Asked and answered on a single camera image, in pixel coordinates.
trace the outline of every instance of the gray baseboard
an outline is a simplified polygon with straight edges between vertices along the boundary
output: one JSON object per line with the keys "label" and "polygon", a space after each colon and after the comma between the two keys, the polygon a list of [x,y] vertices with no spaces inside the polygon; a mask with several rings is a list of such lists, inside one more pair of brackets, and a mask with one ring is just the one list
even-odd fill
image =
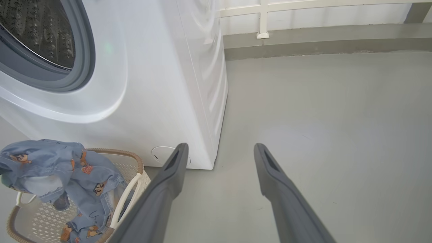
{"label": "gray baseboard", "polygon": [[432,24],[332,26],[223,37],[227,61],[282,56],[432,51]]}

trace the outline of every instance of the white railing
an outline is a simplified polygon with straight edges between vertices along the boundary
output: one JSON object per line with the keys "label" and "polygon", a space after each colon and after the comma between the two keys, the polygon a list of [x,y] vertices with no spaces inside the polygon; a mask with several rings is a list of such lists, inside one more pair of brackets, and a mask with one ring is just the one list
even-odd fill
{"label": "white railing", "polygon": [[260,0],[260,4],[225,8],[219,11],[219,17],[230,17],[252,13],[260,14],[260,31],[257,39],[269,38],[267,32],[267,13],[285,10],[297,10],[308,8],[323,8],[335,6],[354,6],[372,4],[394,4],[394,3],[429,3],[432,0],[297,0],[289,2],[268,3],[268,0]]}

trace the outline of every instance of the basket handle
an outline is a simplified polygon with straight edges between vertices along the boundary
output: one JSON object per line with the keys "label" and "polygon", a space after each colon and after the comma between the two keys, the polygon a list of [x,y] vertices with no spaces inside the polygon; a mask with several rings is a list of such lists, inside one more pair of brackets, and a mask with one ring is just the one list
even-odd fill
{"label": "basket handle", "polygon": [[22,192],[18,192],[18,194],[16,195],[16,204],[15,204],[16,206],[20,206],[20,207],[25,206],[25,205],[31,203],[36,198],[36,195],[33,195],[32,198],[30,199],[30,201],[24,203],[21,201],[22,195],[24,195],[24,193],[22,193]]}
{"label": "basket handle", "polygon": [[[132,191],[133,186],[135,186],[135,184],[137,184],[141,181],[142,177],[143,177],[142,174],[137,173],[137,175],[134,178],[132,178],[132,180],[127,185],[126,189],[124,190],[123,194],[120,197],[120,200],[117,203],[117,207],[115,207],[114,214],[113,214],[112,220],[111,220],[110,228],[113,228],[113,229],[117,228],[117,225],[120,223],[120,222],[118,222],[118,218],[120,217],[120,213],[123,210],[123,206],[124,206],[124,203],[126,202],[127,196]],[[131,199],[129,205],[127,206],[123,215],[126,215],[129,212],[131,205],[133,204],[135,198],[137,197],[136,194],[137,194],[136,192],[133,194],[132,199]]]}

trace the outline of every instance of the cartoon bear print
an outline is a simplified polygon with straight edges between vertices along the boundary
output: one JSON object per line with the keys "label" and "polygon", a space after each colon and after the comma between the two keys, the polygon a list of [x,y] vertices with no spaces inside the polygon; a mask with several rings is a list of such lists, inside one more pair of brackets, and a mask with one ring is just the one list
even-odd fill
{"label": "cartoon bear print", "polygon": [[93,189],[93,192],[96,194],[97,197],[100,196],[104,192],[104,187],[105,187],[106,183],[107,183],[107,181],[96,184],[95,188]]}
{"label": "cartoon bear print", "polygon": [[10,158],[13,161],[20,162],[21,167],[25,164],[31,164],[32,163],[32,161],[29,160],[27,154],[18,154],[17,156],[10,155]]}
{"label": "cartoon bear print", "polygon": [[70,239],[70,233],[72,232],[72,227],[68,224],[65,224],[63,230],[61,231],[60,241],[66,243]]}
{"label": "cartoon bear print", "polygon": [[99,228],[96,225],[90,226],[89,231],[87,231],[87,238],[93,237],[93,236],[98,235],[98,234],[102,234],[102,232],[99,232],[98,229]]}

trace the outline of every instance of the clothes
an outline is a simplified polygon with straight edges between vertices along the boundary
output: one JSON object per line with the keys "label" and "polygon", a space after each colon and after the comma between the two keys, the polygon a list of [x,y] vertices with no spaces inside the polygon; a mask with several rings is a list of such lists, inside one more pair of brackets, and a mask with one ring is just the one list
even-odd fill
{"label": "clothes", "polygon": [[111,161],[79,143],[43,139],[10,144],[0,152],[0,168],[3,184],[35,194],[57,210],[69,207],[67,193],[79,209],[60,237],[68,243],[96,242],[126,188]]}

